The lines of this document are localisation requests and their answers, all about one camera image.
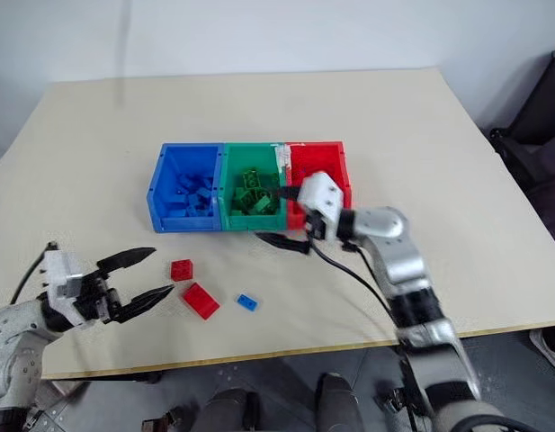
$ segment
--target gray floor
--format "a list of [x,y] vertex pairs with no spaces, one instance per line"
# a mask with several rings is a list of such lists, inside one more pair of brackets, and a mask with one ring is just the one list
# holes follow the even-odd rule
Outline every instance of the gray floor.
[[[555,371],[534,351],[525,332],[474,337],[464,345],[485,401],[541,432],[555,432]],[[238,386],[260,393],[265,429],[310,431],[314,390],[323,372],[341,373],[355,388],[366,430],[408,430],[405,413],[386,416],[372,398],[376,386],[399,383],[397,358],[389,348],[179,369],[157,384],[92,382],[74,400],[50,409],[37,430],[139,431],[143,419],[161,417],[175,405],[203,406],[215,392]],[[423,422],[419,426],[429,430]]]

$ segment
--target black chair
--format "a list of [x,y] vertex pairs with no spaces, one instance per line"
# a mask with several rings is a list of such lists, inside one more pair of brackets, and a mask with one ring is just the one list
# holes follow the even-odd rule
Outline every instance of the black chair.
[[511,125],[489,141],[555,239],[555,51]]

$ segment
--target blue bin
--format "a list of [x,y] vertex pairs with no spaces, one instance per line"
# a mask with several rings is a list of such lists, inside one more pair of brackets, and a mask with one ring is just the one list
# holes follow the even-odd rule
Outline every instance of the blue bin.
[[[223,149],[222,143],[163,145],[148,191],[156,232],[221,230],[217,189]],[[210,192],[210,206],[199,214],[187,211],[189,202],[204,199],[186,190],[191,182],[199,182],[200,194],[207,195],[202,189]]]

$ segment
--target green bin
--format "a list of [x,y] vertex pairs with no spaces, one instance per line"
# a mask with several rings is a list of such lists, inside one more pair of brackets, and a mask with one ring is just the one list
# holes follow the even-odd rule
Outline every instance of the green bin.
[[285,186],[285,168],[278,162],[285,149],[283,143],[225,144],[219,180],[219,213],[223,230],[286,230],[286,204],[279,200],[277,212],[272,215],[232,216],[233,196],[236,187],[244,187],[243,174],[255,168],[261,186],[269,190]]

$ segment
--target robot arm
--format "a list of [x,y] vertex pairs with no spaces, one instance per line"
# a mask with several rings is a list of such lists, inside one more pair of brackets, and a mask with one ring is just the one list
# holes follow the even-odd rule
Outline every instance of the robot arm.
[[475,427],[498,432],[499,426],[533,431],[481,401],[469,358],[441,310],[425,262],[409,237],[407,218],[400,211],[343,209],[342,191],[323,172],[306,178],[299,190],[285,188],[281,194],[296,200],[307,213],[309,239],[299,242],[259,233],[260,239],[306,254],[314,248],[321,257],[314,239],[341,241],[344,250],[364,248],[370,255],[371,276],[389,305],[399,342],[404,389],[394,394],[400,402],[390,400],[394,408],[407,405],[417,415],[431,418],[436,432],[469,432]]
[[140,247],[110,256],[98,269],[82,275],[75,260],[54,247],[44,253],[48,290],[36,300],[0,310],[0,432],[22,430],[41,378],[45,346],[73,327],[86,329],[96,320],[125,322],[148,311],[173,289],[145,292],[121,306],[108,288],[109,273],[137,264],[155,249]]

